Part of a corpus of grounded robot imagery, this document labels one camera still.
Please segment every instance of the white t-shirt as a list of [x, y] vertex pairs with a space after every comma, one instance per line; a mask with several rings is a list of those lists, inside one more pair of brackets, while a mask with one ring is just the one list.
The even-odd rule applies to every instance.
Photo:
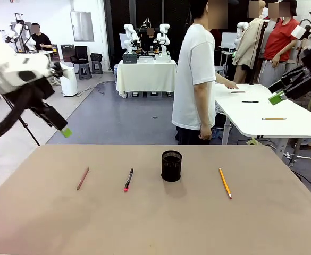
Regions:
[[202, 25], [192, 25], [182, 42], [176, 84], [172, 123], [184, 129], [200, 130], [201, 120], [194, 98], [194, 85], [208, 82], [208, 114], [211, 127], [215, 124], [213, 85], [214, 38]]

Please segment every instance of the black office chair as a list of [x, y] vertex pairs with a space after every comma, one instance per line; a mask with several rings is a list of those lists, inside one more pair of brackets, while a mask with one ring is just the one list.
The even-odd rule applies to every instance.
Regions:
[[75, 56], [71, 56], [70, 60], [73, 66], [75, 64], [89, 63], [87, 55], [87, 46], [75, 46]]

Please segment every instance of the man in white t-shirt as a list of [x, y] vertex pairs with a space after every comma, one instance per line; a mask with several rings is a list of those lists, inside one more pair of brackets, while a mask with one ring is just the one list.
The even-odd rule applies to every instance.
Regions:
[[208, 29], [208, 0], [190, 0], [193, 24], [182, 42], [174, 93], [172, 123], [180, 145], [206, 145], [215, 124], [214, 81], [237, 89], [215, 73], [214, 38]]

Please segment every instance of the black pen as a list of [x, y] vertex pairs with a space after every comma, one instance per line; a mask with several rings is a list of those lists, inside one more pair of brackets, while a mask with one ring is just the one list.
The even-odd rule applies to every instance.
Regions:
[[128, 191], [128, 188], [129, 188], [129, 183], [130, 181], [132, 180], [132, 176], [133, 176], [133, 172], [134, 172], [134, 169], [130, 169], [130, 173], [129, 173], [129, 176], [128, 176], [128, 179], [125, 183], [125, 186], [124, 186], [124, 191], [127, 192]]

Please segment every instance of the beige jacket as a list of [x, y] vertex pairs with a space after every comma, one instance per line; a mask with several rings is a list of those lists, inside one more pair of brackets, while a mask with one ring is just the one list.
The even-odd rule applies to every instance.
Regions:
[[233, 65], [247, 65], [253, 69], [257, 48], [260, 39], [260, 31], [263, 26], [263, 19], [253, 19], [248, 29], [242, 35]]

